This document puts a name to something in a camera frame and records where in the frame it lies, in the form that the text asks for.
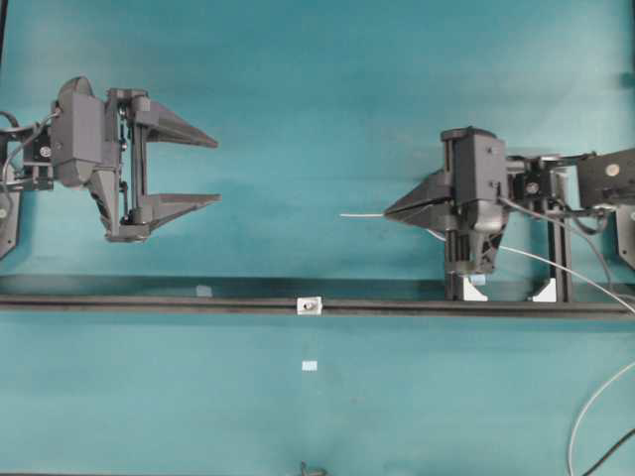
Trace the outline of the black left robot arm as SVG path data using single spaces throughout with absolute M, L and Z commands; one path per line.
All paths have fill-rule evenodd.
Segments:
M 143 242 L 157 228 L 221 200 L 218 194 L 149 193 L 149 144 L 214 149 L 217 143 L 143 89 L 110 88 L 100 99 L 78 76 L 61 87 L 41 121 L 21 126 L 14 116 L 7 119 L 1 132 L 3 226 L 15 215 L 19 193 L 55 183 L 89 192 L 110 242 Z

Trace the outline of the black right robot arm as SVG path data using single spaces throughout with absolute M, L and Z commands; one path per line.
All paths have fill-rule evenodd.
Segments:
M 634 202 L 634 152 L 510 155 L 494 133 L 465 127 L 442 132 L 444 165 L 390 205 L 390 220 L 444 234 L 447 273 L 490 274 L 511 213 L 557 220 L 594 218 Z

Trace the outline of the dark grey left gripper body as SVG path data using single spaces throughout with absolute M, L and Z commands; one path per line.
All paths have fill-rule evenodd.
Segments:
M 119 113 L 127 111 L 133 98 L 147 94 L 111 88 L 101 100 L 89 80 L 78 76 L 61 87 L 55 102 L 60 115 L 51 125 L 54 178 L 89 192 L 110 242 L 143 242 L 149 236 L 148 226 L 123 224 L 119 213 L 119 194 L 127 192 L 121 179 Z

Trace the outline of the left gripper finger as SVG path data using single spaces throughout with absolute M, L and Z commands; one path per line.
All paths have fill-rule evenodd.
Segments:
M 143 222 L 161 226 L 221 200 L 220 194 L 157 193 L 143 197 Z
M 148 142 L 218 147 L 215 139 L 157 101 L 135 100 L 134 122 L 146 131 Z

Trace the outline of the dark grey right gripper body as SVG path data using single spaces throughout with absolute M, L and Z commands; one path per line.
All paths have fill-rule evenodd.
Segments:
M 445 271 L 490 274 L 509 219 L 499 201 L 509 196 L 506 143 L 475 127 L 443 131 L 441 140 L 455 221 L 445 231 Z

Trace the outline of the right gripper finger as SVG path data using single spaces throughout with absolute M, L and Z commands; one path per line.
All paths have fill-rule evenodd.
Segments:
M 454 214 L 451 206 L 446 202 L 403 209 L 387 209 L 385 217 L 395 222 L 438 232 L 454 229 Z
M 426 205 L 447 202 L 453 197 L 453 175 L 438 170 L 424 178 L 415 188 L 384 210 L 385 214 L 398 214 L 422 209 Z

